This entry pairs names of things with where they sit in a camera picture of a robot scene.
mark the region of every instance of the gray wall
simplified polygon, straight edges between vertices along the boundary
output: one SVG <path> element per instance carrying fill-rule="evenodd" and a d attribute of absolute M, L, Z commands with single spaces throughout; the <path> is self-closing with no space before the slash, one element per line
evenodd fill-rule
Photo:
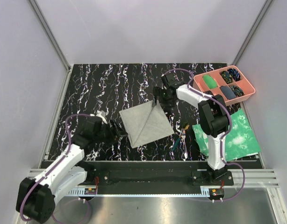
<path fill-rule="evenodd" d="M 36 168 L 65 70 L 26 0 L 0 1 L 0 223 Z"/>
<path fill-rule="evenodd" d="M 231 63 L 265 0 L 37 0 L 69 63 Z"/>
<path fill-rule="evenodd" d="M 256 88 L 246 109 L 287 205 L 287 0 L 274 1 L 238 67 Z"/>

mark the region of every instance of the divided container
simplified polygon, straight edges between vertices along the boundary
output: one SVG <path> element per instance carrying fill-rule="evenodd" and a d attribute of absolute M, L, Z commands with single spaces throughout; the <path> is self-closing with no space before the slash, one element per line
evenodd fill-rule
<path fill-rule="evenodd" d="M 222 71 L 227 71 L 228 69 L 236 69 L 240 73 L 240 80 L 236 82 L 234 79 L 232 79 L 232 83 L 227 84 L 224 81 L 224 79 L 222 78 L 222 76 L 220 75 L 220 73 Z M 208 86 L 206 85 L 204 79 L 203 79 L 204 75 L 211 76 L 216 81 L 217 87 L 214 89 L 209 89 Z M 230 99 L 230 100 L 227 99 L 225 97 L 225 95 L 222 93 L 222 91 L 220 90 L 220 87 L 221 86 L 231 86 L 231 85 L 238 86 L 240 89 L 242 89 L 244 96 L 236 97 L 235 99 Z M 200 75 L 195 75 L 194 76 L 194 88 L 197 90 L 200 90 L 201 92 L 205 92 L 205 91 L 210 90 L 214 96 L 217 94 L 221 95 L 227 106 L 245 101 L 252 94 L 254 94 L 256 92 L 255 88 L 251 85 L 251 83 L 245 78 L 245 76 L 242 74 L 242 72 L 234 65 L 224 67 L 221 69 L 217 69 L 214 71 L 209 71 L 209 72 L 206 72 L 206 73 L 203 73 Z"/>

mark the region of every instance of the black marble tabletop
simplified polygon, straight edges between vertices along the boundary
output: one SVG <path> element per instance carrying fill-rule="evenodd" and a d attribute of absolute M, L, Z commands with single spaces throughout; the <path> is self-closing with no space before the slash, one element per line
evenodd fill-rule
<path fill-rule="evenodd" d="M 183 68 L 194 74 L 201 74 L 227 66 L 225 63 L 168 63 L 168 64 L 76 64 L 73 67 L 62 110 L 58 119 L 48 160 L 55 160 L 68 144 L 64 120 L 76 113 L 92 113 L 103 110 L 106 119 L 114 119 L 122 126 L 119 111 L 153 99 L 153 87 L 161 86 L 161 75 L 173 68 Z M 176 72 L 176 77 L 187 83 L 187 73 Z M 240 105 L 229 107 L 231 113 Z M 128 138 L 107 147 L 103 143 L 93 147 L 86 155 L 88 161 L 180 161 L 183 160 L 184 146 L 172 148 L 179 137 L 180 126 L 185 122 L 195 125 L 199 122 L 198 111 L 190 104 L 179 100 L 177 106 L 164 111 L 175 134 L 155 142 L 132 149 Z M 71 135 L 78 133 L 85 118 L 70 122 Z M 194 132 L 187 132 L 187 160 L 204 160 L 194 140 Z"/>

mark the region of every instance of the tie-dye green fabric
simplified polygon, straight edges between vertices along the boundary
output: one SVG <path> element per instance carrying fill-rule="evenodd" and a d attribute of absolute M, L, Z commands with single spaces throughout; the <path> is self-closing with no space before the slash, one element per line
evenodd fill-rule
<path fill-rule="evenodd" d="M 257 139 L 251 130 L 248 120 L 243 112 L 239 110 L 231 115 L 233 127 L 226 137 L 225 156 L 226 160 L 234 160 L 247 155 L 256 154 L 261 151 Z M 200 151 L 208 156 L 208 139 L 200 125 L 193 125 L 196 141 Z"/>

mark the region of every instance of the fork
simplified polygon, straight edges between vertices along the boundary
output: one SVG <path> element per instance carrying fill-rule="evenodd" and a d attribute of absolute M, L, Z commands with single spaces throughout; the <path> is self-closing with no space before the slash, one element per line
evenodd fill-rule
<path fill-rule="evenodd" d="M 181 134 L 180 136 L 181 136 L 181 138 L 183 140 L 183 144 L 184 144 L 184 157 L 185 157 L 185 159 L 187 159 L 188 158 L 188 153 L 187 153 L 187 148 L 186 148 L 186 143 L 185 143 L 186 133 L 185 133 L 185 129 L 184 128 L 181 129 L 181 133 L 180 134 Z"/>

